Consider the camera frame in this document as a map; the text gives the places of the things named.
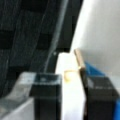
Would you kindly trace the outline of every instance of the white surface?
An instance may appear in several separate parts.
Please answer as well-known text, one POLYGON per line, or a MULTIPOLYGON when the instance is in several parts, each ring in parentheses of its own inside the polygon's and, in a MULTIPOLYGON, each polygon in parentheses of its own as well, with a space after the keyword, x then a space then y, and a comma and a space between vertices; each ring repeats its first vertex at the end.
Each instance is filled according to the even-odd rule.
POLYGON ((84 0, 73 43, 86 61, 120 75, 120 0, 84 0))
POLYGON ((29 99, 2 120, 34 120, 34 101, 29 99))
POLYGON ((120 76, 109 76, 110 81, 120 95, 120 76))
POLYGON ((81 78, 76 74, 76 79, 72 79, 70 82, 66 82, 64 79, 65 70, 77 69, 77 61, 74 55, 67 53, 59 54, 56 73, 63 76, 61 120, 83 120, 86 98, 81 78))

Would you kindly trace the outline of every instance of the white panel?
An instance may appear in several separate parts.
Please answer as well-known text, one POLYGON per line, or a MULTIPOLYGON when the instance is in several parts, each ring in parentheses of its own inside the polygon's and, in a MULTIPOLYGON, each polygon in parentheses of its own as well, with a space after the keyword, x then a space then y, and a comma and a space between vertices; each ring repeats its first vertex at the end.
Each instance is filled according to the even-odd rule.
POLYGON ((71 54, 59 54, 56 73, 62 74, 62 113, 61 120, 83 120, 85 93, 78 72, 69 74, 70 81, 65 79, 66 70, 78 70, 76 57, 71 54))
POLYGON ((120 0, 84 0, 71 52, 108 75, 120 75, 120 0))

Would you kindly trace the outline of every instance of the white wall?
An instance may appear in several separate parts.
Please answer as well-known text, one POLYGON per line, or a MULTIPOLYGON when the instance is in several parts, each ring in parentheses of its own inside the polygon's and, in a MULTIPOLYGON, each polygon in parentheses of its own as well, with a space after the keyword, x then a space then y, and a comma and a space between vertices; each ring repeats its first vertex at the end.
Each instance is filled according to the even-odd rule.
POLYGON ((71 52, 109 75, 120 75, 120 0, 84 0, 71 52))

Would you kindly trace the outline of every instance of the blue object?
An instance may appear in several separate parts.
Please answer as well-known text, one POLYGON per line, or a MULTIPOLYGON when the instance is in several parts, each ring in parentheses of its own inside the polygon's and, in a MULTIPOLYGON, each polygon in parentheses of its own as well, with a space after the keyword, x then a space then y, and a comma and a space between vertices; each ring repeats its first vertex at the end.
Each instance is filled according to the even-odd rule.
POLYGON ((86 68, 87 68, 87 75, 88 76, 105 76, 104 73, 102 73, 97 68, 93 67, 89 63, 85 62, 86 68))
POLYGON ((120 99, 116 101, 113 120, 120 120, 120 99))

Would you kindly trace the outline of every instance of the black object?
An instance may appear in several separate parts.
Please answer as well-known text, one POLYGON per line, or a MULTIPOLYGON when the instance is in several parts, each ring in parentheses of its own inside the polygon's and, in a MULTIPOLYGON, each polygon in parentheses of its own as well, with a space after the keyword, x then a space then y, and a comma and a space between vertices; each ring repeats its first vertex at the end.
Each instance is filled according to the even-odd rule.
POLYGON ((82 0, 0 0, 0 98, 21 72, 55 71, 58 53, 70 49, 81 4, 82 0))
POLYGON ((61 80, 60 75, 36 75, 30 91, 30 96, 35 98, 36 120, 60 120, 61 80))
POLYGON ((88 77, 88 120, 112 120, 119 95, 108 77, 88 77))

